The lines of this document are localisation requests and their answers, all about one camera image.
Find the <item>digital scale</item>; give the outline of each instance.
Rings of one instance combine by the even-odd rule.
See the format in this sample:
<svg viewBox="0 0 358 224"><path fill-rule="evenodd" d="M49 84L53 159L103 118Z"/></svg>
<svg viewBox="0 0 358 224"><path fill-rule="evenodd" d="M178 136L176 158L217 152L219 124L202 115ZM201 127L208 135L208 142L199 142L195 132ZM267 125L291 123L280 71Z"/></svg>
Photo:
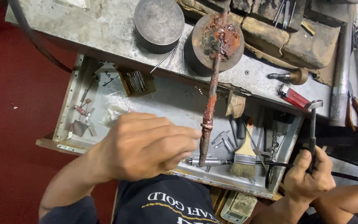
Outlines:
<svg viewBox="0 0 358 224"><path fill-rule="evenodd" d="M242 224L251 216L258 200L254 196L232 191L223 206L220 216L229 222Z"/></svg>

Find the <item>hand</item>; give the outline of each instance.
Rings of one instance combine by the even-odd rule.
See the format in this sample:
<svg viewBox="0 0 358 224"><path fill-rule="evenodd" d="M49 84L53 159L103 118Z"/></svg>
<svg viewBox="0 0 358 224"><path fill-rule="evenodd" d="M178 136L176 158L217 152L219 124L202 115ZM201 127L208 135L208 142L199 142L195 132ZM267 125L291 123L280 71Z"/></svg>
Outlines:
<svg viewBox="0 0 358 224"><path fill-rule="evenodd" d="M201 131L176 126L166 118L131 112L122 115L90 151L98 182L151 178L191 156Z"/></svg>
<svg viewBox="0 0 358 224"><path fill-rule="evenodd" d="M328 155L316 146L316 169L312 174L306 173L311 162L308 150L301 150L297 155L294 166L288 171L284 185L290 198L297 202L311 203L324 192L335 188L336 184L331 176L333 163Z"/></svg>

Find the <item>drawer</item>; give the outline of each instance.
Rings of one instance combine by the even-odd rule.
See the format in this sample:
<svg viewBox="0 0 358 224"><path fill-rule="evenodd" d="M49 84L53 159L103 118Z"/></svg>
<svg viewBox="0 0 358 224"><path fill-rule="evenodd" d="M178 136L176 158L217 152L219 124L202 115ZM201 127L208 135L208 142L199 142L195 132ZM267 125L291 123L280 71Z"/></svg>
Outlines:
<svg viewBox="0 0 358 224"><path fill-rule="evenodd" d="M80 114L74 109L74 106L80 105L80 100L85 89L87 89L92 82L92 76L90 73L90 71L92 71L92 66L98 64L99 61L87 56L78 55L76 63L77 70L71 75L53 137L51 140L45 138L39 139L37 140L37 145L58 150L63 153L80 155L89 150L94 144L101 141L109 131L107 127L98 123L107 113L107 100L104 95L120 90L124 91L124 87L118 73L115 71L111 63L107 63L102 67L102 69L99 69L98 71L102 71L102 75L105 75L104 72L108 71L108 73L111 74L111 77L118 77L106 87L101 85L104 83L102 79L100 85L92 85L92 88L86 96L86 98L90 98L92 100L88 105L88 108L95 108L90 119L94 124L97 136L91 136L90 131L87 130L81 138L77 135L72 135L71 139L67 139L70 123L79 119L80 116ZM154 85L156 88L155 92L140 97L134 96L129 98L135 111L167 117L176 125L201 129L200 124L202 123L202 116L208 100L205 94L202 94L200 90L194 86L181 84L170 79L160 77L154 77ZM225 116L226 106L227 102L224 98L219 99L216 102L214 129L211 133L211 141L222 131L227 130L230 131L228 134L230 138L234 140L229 120ZM246 108L244 110L246 115L251 116L256 121L259 119L258 115L260 109L261 106L254 102L252 97L247 98ZM286 163L288 161L302 122L302 117L296 117L292 124L277 122L278 134L286 133L286 135L278 137L277 140L277 142L280 143L276 156L277 162ZM260 127L254 127L252 139L255 142L258 141L260 131ZM196 150L193 153L193 156L198 155L199 152ZM233 155L229 154L225 147L215 149L211 145L208 150L208 155L224 159L233 158ZM265 188L265 172L262 169L262 166L256 166L256 177L252 180L231 175L229 173L230 165L211 167L209 171L206 171L205 169L199 167L180 163L175 170L170 170L166 172L166 174L179 175L207 185L240 191L255 196L273 198L274 194L277 192L285 168L276 167L274 169L272 177L273 181L269 189Z"/></svg>

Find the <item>red floor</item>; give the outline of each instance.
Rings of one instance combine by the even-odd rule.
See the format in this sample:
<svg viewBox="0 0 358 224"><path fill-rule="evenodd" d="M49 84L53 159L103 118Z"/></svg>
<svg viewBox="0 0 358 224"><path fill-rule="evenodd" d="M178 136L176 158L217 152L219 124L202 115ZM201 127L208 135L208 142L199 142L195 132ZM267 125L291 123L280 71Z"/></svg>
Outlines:
<svg viewBox="0 0 358 224"><path fill-rule="evenodd" d="M36 223L48 182L76 157L35 145L55 129L70 74L5 23L5 10L0 1L0 223ZM62 63L74 65L76 53L45 45ZM104 224L111 219L116 184L97 186L92 193Z"/></svg>

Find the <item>pliers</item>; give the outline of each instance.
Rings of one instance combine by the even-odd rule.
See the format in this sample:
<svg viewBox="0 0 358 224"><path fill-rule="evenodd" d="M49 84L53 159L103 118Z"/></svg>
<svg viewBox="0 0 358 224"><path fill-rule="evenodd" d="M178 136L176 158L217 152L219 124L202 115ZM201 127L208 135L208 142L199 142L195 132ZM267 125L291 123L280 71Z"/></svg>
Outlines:
<svg viewBox="0 0 358 224"><path fill-rule="evenodd" d="M356 131L356 128L354 127L352 121L352 107L356 110L357 123L358 123L358 99L353 94L353 88L350 82L348 83L348 89L349 89L349 93L348 93L348 105L346 109L345 125L350 127L353 131Z"/></svg>

